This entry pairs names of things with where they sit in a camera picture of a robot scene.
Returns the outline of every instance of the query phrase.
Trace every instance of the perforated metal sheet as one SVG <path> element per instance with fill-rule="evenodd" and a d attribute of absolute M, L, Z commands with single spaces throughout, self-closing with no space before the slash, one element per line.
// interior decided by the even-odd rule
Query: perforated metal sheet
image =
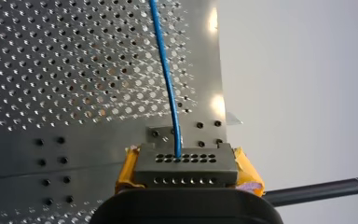
<path fill-rule="evenodd" d="M 216 147 L 226 128 L 215 1 L 158 6 L 184 146 Z M 171 126 L 149 10 L 145 0 L 0 0 L 0 222 L 88 214 L 113 194 L 124 148 Z"/>

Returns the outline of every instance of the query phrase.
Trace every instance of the yellow plastic part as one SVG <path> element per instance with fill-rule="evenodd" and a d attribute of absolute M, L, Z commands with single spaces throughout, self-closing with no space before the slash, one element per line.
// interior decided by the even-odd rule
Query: yellow plastic part
<path fill-rule="evenodd" d="M 234 149 L 235 161 L 238 166 L 238 180 L 237 186 L 243 185 L 245 183 L 257 183 L 260 186 L 259 189 L 254 189 L 254 194 L 261 197 L 264 194 L 264 181 L 261 176 L 258 174 L 257 170 L 251 164 L 249 159 L 246 157 L 245 153 L 241 147 Z"/>
<path fill-rule="evenodd" d="M 124 160 L 123 168 L 116 182 L 116 194 L 124 189 L 144 189 L 144 185 L 135 184 L 133 182 L 133 170 L 138 161 L 139 148 L 130 148 L 127 150 L 127 157 Z"/>

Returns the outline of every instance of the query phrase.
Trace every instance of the blue wire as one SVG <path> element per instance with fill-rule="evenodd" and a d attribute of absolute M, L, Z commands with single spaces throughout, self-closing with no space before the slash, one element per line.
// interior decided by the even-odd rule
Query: blue wire
<path fill-rule="evenodd" d="M 165 52 L 165 43 L 164 43 L 164 36 L 161 32 L 161 27 L 159 23 L 159 16 L 158 16 L 158 7 L 156 5 L 155 0 L 150 0 L 150 7 L 152 10 L 152 17 L 153 22 L 155 26 L 156 31 L 156 38 L 158 43 L 158 50 L 159 50 L 159 57 L 161 59 L 162 63 L 162 72 L 164 74 L 165 83 L 167 86 L 167 92 L 168 92 L 168 99 L 170 101 L 170 107 L 171 107 L 171 115 L 172 115 L 172 125 L 174 130 L 174 140 L 175 140 L 175 157 L 179 158 L 181 157 L 181 150 L 182 150 L 182 137 L 180 133 L 180 127 L 179 127 L 179 118 L 178 113 L 176 109 L 176 101 L 175 101 L 175 95 L 173 92 L 173 86 L 171 81 L 171 72 L 170 72 L 170 66 L 168 65 L 167 60 L 167 53 Z"/>

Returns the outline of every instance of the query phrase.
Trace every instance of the black rod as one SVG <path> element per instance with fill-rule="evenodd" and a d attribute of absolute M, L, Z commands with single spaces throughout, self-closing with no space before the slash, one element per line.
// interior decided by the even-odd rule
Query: black rod
<path fill-rule="evenodd" d="M 323 199 L 358 194 L 358 178 L 309 185 L 292 189 L 268 191 L 264 199 L 275 207 L 296 203 L 308 203 Z"/>

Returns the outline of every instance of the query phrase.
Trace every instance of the white wall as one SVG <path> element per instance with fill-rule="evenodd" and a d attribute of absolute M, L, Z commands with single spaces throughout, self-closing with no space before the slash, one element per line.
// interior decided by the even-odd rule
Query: white wall
<path fill-rule="evenodd" d="M 228 128 L 267 184 L 358 176 L 358 0 L 220 0 Z M 358 196 L 280 208 L 285 223 L 358 223 Z"/>

